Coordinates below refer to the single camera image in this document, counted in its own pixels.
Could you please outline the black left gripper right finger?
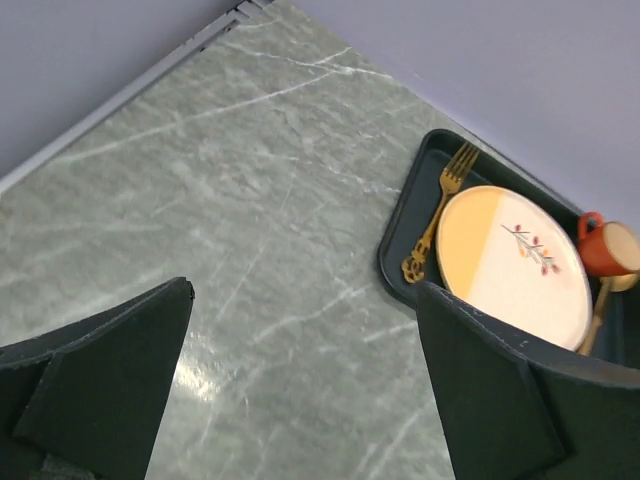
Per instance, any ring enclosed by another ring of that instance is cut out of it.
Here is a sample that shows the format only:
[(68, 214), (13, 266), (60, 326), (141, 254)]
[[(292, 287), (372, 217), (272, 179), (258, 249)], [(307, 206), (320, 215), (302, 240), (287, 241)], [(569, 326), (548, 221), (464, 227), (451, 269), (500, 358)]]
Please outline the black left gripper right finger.
[(416, 314), (456, 478), (638, 478), (638, 370), (557, 347), (431, 282)]

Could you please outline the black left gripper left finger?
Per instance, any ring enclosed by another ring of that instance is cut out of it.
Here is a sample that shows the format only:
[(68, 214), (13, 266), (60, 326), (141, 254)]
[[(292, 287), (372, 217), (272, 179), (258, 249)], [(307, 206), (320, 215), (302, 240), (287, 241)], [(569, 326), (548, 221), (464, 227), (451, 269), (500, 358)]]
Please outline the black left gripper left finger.
[(49, 457), (99, 479), (145, 477), (194, 303), (184, 277), (1, 348), (1, 476)]

